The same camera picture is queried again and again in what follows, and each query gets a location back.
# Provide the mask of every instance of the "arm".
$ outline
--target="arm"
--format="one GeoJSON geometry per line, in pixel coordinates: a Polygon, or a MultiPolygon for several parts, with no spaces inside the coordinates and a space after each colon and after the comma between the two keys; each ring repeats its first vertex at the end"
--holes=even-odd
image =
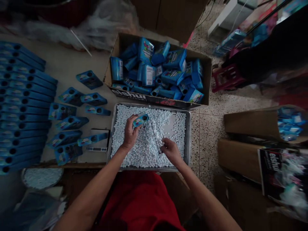
{"type": "Polygon", "coordinates": [[[94,220],[110,190],[119,168],[130,149],[136,142],[140,126],[132,129],[137,116],[127,119],[124,142],[116,151],[113,158],[88,183],[79,196],[74,200],[65,214],[57,222],[55,231],[85,231],[90,230],[94,220]]]}
{"type": "Polygon", "coordinates": [[[218,199],[202,184],[191,168],[181,158],[176,143],[164,138],[161,150],[170,162],[179,170],[194,195],[201,212],[211,231],[240,231],[236,221],[231,217],[218,199]]]}

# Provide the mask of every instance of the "red shirt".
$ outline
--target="red shirt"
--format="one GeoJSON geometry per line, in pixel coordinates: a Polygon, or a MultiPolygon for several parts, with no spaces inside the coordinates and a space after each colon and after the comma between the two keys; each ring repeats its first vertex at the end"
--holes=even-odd
{"type": "Polygon", "coordinates": [[[152,171],[120,174],[95,230],[164,229],[185,230],[161,177],[152,171]]]}

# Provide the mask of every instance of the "speckled floor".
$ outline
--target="speckled floor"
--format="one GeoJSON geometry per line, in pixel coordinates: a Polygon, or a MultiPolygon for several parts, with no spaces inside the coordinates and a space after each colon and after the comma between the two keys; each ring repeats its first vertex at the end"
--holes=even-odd
{"type": "MultiPolygon", "coordinates": [[[[212,1],[208,4],[199,23],[207,17],[212,4],[212,1]]],[[[223,61],[211,55],[212,49],[217,44],[207,41],[207,31],[223,9],[221,0],[214,3],[210,15],[201,26],[195,29],[187,46],[188,49],[210,56],[213,64],[221,64],[223,61]]],[[[254,90],[248,86],[231,94],[211,92],[210,105],[192,111],[191,168],[209,190],[214,191],[214,175],[222,172],[218,166],[217,141],[228,137],[224,129],[223,115],[271,105],[272,101],[263,97],[258,89],[254,90]]]]}

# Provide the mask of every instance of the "hand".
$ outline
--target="hand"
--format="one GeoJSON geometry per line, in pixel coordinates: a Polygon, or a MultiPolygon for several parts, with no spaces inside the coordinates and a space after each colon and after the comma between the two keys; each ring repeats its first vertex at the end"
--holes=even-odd
{"type": "Polygon", "coordinates": [[[137,115],[132,115],[126,121],[126,127],[125,127],[125,130],[124,130],[124,142],[122,144],[122,147],[124,147],[128,150],[130,150],[134,146],[134,144],[136,143],[138,131],[141,127],[141,125],[140,125],[140,126],[133,129],[133,121],[137,118],[138,118],[137,115]]]}
{"type": "Polygon", "coordinates": [[[176,168],[179,168],[179,166],[182,164],[186,164],[181,157],[179,148],[177,147],[176,143],[168,138],[163,138],[161,141],[165,143],[163,146],[161,146],[161,151],[165,153],[167,158],[176,168]]]}

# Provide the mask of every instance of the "person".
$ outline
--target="person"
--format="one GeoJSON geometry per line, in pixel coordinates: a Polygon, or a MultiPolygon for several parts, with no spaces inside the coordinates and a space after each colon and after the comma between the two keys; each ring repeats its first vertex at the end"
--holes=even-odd
{"type": "MultiPolygon", "coordinates": [[[[124,171],[117,178],[97,225],[93,225],[119,168],[137,140],[141,126],[132,128],[137,115],[127,119],[124,142],[109,163],[88,183],[54,231],[85,230],[185,230],[161,177],[154,171],[124,171]]],[[[228,211],[201,183],[181,158],[177,145],[168,138],[162,152],[184,177],[212,231],[241,230],[228,211]]]]}

